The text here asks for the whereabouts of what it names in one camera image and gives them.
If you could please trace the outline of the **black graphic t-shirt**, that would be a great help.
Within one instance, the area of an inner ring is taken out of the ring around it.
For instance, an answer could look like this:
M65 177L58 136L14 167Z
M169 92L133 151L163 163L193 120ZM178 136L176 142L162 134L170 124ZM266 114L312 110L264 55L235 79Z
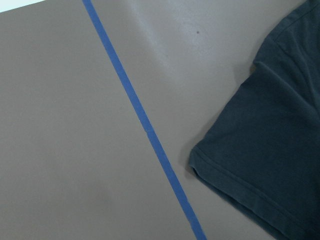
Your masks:
M278 240L320 237L320 3L261 44L254 71L190 152L197 177Z

